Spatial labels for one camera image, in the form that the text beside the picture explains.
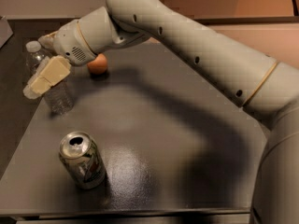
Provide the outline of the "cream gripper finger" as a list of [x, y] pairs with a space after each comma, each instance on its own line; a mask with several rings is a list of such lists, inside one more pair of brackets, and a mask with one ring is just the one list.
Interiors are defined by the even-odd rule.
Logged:
[[28, 80], [23, 94], [28, 99], [36, 99], [56, 86], [70, 74], [71, 64], [63, 56], [46, 57]]
[[52, 32], [47, 35], [42, 35], [41, 37], [38, 38], [38, 42], [41, 44], [41, 46], [48, 50], [52, 54], [56, 54], [53, 42], [54, 38], [56, 36], [57, 32]]

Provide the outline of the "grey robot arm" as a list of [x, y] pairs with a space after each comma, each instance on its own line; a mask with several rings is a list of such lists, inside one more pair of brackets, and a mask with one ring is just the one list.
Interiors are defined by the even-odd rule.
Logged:
[[103, 7], [40, 37], [54, 51], [23, 93], [35, 99], [110, 49], [159, 40], [270, 132], [249, 224], [299, 224], [299, 70], [178, 14], [159, 0], [106, 0]]

